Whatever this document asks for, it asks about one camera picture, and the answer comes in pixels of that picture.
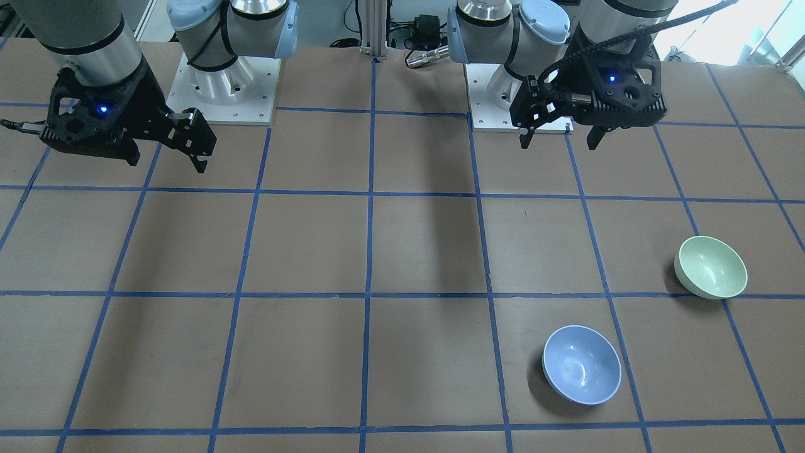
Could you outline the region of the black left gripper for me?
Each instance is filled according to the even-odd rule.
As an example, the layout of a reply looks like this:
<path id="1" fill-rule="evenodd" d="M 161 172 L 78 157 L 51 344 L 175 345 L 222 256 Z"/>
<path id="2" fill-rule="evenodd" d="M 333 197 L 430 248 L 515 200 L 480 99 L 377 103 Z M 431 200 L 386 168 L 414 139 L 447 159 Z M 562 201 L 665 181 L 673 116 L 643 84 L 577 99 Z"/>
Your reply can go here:
<path id="1" fill-rule="evenodd" d="M 512 124 L 520 129 L 521 149 L 529 147 L 535 131 L 547 120 L 555 120 L 558 116 L 572 116 L 575 107 L 592 104 L 592 94 L 540 87 L 537 77 L 527 77 L 509 107 Z M 595 151 L 610 132 L 611 126 L 593 126 L 587 134 L 587 149 Z"/>

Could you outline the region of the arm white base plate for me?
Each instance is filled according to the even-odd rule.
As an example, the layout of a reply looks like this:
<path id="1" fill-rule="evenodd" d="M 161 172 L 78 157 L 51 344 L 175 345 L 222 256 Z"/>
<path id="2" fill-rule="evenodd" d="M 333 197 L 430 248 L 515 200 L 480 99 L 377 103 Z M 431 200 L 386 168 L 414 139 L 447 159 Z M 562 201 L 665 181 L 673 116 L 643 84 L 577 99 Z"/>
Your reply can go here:
<path id="1" fill-rule="evenodd" d="M 509 109 L 521 85 L 501 64 L 465 64 L 472 129 L 479 132 L 521 133 Z"/>
<path id="2" fill-rule="evenodd" d="M 181 55 L 167 105 L 180 112 L 195 107 L 210 125 L 270 126 L 282 59 L 239 57 L 230 67 L 205 72 Z"/>

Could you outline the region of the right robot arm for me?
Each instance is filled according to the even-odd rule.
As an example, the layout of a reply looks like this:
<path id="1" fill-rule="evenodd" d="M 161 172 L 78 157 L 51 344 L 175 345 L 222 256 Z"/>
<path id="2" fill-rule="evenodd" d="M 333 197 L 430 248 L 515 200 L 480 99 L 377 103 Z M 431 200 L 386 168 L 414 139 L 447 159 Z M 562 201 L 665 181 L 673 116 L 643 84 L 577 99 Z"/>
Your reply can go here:
<path id="1" fill-rule="evenodd" d="M 58 63 L 48 117 L 2 120 L 61 153 L 139 161 L 137 140 L 159 142 L 203 173 L 216 135 L 203 112 L 170 109 L 152 67 L 113 1 L 11 3 Z M 288 59 L 296 51 L 293 1 L 170 1 L 170 25 L 203 101 L 242 99 L 253 76 L 248 57 Z"/>

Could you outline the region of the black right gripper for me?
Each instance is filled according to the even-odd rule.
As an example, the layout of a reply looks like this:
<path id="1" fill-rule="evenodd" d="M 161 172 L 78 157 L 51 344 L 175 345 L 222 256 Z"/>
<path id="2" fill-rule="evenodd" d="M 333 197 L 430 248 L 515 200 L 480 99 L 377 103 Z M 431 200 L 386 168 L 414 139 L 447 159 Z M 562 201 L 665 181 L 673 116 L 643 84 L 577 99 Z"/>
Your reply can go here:
<path id="1" fill-rule="evenodd" d="M 169 131 L 165 145 L 189 157 L 196 172 L 205 173 L 207 159 L 213 154 L 218 138 L 202 111 L 189 108 L 167 114 L 161 88 L 121 88 L 119 94 L 123 105 L 119 116 L 119 127 L 123 131 L 119 138 L 121 160 L 136 167 L 140 152 L 134 140 L 156 140 L 155 130 L 166 115 Z"/>

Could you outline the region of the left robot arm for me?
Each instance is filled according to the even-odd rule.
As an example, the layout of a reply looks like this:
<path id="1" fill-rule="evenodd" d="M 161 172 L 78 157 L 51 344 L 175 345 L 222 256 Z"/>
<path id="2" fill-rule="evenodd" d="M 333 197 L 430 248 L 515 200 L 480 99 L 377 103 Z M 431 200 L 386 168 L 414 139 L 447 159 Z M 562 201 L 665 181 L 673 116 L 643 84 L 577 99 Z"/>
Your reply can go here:
<path id="1" fill-rule="evenodd" d="M 447 14 L 450 57 L 497 64 L 515 83 L 504 109 L 527 148 L 541 126 L 569 116 L 595 149 L 618 128 L 667 115 L 655 30 L 675 1 L 584 1 L 576 24 L 552 1 L 457 1 Z"/>

